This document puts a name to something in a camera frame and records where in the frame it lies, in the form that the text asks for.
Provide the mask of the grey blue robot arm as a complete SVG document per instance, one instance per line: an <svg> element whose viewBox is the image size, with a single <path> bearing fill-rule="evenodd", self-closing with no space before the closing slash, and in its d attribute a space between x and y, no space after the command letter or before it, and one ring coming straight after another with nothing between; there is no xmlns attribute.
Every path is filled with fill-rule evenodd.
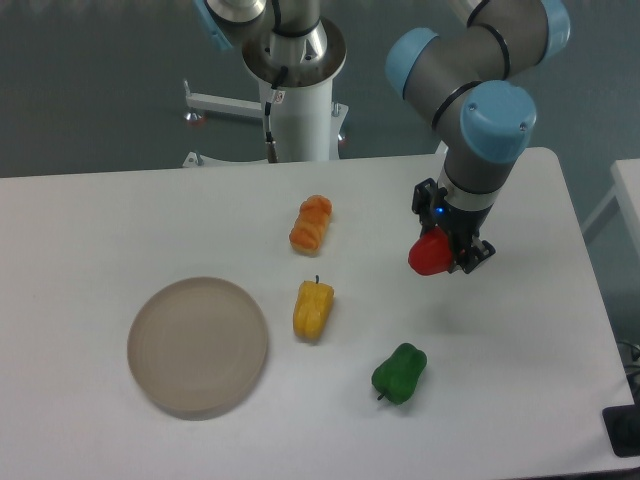
<svg viewBox="0 0 640 480"><path fill-rule="evenodd" d="M386 61L398 94L446 146L440 175L418 183L412 211L421 232L408 254L423 276L470 273L495 252L480 229L516 160L528 146L537 112L510 79L556 55L570 36L559 1L455 1L465 31L444 39L427 28L399 38ZM239 48L259 86L267 159L326 161L340 123L332 87L347 55L339 28L316 1L199 1L207 36Z"/></svg>

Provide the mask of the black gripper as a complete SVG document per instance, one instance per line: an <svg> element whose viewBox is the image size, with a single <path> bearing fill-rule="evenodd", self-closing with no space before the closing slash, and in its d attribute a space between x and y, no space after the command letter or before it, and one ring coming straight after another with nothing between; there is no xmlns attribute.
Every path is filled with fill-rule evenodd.
<svg viewBox="0 0 640 480"><path fill-rule="evenodd" d="M414 187L411 210L419 218L421 235L436 225L446 234L453 255L450 274L457 271L470 274L496 253L490 242L480 238L480 228L491 208L469 211L455 207L444 191L438 191L433 178Z"/></svg>

